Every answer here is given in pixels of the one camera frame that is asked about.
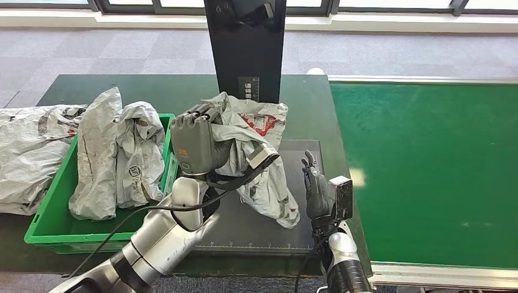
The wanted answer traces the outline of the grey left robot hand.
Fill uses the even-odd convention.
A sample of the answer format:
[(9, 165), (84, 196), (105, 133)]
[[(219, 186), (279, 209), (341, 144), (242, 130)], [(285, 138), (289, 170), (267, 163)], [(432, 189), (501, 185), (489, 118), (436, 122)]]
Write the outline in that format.
[(233, 141), (215, 139), (213, 125), (221, 124), (219, 111), (209, 103), (196, 104), (172, 120), (173, 152), (183, 173), (204, 175), (226, 164)]

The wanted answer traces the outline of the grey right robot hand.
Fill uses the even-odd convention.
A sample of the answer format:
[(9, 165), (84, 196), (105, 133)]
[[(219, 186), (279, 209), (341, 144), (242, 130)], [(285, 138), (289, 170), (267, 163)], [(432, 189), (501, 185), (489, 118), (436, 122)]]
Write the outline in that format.
[(306, 213), (309, 219), (331, 215), (334, 202), (328, 196), (326, 177), (320, 172), (314, 155), (305, 150), (305, 158), (301, 159), (302, 172), (306, 189)]

